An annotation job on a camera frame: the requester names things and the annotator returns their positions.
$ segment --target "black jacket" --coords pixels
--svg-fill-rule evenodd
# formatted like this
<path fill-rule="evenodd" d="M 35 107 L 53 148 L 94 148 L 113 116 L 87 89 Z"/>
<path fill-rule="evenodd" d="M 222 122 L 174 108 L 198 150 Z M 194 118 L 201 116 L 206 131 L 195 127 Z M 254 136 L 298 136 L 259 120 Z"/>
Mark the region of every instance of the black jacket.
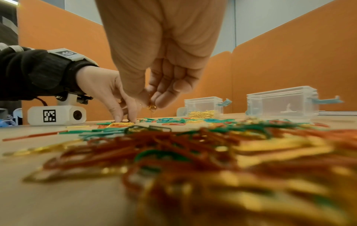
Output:
<path fill-rule="evenodd" d="M 67 96 L 68 93 L 85 95 L 75 80 L 76 73 L 85 66 L 96 65 L 86 60 L 71 61 L 46 50 L 6 48 L 1 43 L 0 101 Z"/>

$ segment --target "clear storage box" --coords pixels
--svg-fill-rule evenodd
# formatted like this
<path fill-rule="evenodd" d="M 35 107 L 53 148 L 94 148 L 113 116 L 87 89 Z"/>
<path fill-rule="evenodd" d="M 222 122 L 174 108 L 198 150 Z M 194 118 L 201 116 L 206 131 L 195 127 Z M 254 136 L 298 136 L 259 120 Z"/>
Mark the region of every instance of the clear storage box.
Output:
<path fill-rule="evenodd" d="M 186 116 L 196 118 L 220 118 L 223 115 L 223 100 L 218 97 L 205 97 L 185 100 Z"/>
<path fill-rule="evenodd" d="M 259 118 L 307 118 L 319 114 L 317 90 L 310 86 L 247 95 L 248 115 Z"/>

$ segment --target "human hand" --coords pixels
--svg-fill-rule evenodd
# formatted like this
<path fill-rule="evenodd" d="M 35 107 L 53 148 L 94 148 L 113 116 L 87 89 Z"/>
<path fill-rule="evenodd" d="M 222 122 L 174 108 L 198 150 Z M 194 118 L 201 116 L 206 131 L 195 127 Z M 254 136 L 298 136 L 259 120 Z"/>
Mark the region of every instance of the human hand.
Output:
<path fill-rule="evenodd" d="M 116 122 L 121 122 L 126 114 L 131 122 L 136 121 L 140 105 L 124 92 L 118 71 L 87 66 L 77 72 L 76 80 L 83 92 L 108 108 Z"/>
<path fill-rule="evenodd" d="M 96 3 L 128 95 L 164 108 L 197 85 L 218 39 L 226 0 Z"/>

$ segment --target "table surface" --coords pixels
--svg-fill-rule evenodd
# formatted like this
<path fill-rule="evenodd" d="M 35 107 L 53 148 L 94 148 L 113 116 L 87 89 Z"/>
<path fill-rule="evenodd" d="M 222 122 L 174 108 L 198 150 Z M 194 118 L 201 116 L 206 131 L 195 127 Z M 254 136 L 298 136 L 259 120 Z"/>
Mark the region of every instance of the table surface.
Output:
<path fill-rule="evenodd" d="M 228 114 L 225 118 L 242 120 L 244 114 Z M 357 129 L 357 117 L 319 116 L 311 120 L 331 128 Z M 62 130 L 91 130 L 90 127 L 66 126 L 0 128 L 0 139 Z M 185 131 L 208 123 L 168 126 L 173 131 Z M 0 155 L 30 147 L 41 147 L 78 138 L 77 134 L 35 137 L 0 141 Z M 57 156 L 48 153 L 36 156 L 0 158 L 0 225 L 9 226 L 125 226 L 133 225 L 135 201 L 127 198 L 120 177 L 93 180 L 61 181 L 50 184 L 25 184 L 21 179 Z"/>

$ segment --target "white wall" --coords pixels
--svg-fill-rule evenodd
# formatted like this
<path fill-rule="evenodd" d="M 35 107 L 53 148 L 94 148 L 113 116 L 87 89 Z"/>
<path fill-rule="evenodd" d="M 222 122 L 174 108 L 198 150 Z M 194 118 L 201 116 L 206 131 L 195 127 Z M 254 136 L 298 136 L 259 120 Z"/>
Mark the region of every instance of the white wall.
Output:
<path fill-rule="evenodd" d="M 65 0 L 65 10 L 102 24 L 95 0 Z"/>
<path fill-rule="evenodd" d="M 212 56 L 224 52 L 232 52 L 236 47 L 235 37 L 235 0 L 228 0 L 226 13 L 224 15 L 221 32 L 216 44 L 216 48 L 213 51 Z"/>
<path fill-rule="evenodd" d="M 240 45 L 332 0 L 235 1 L 236 39 Z"/>

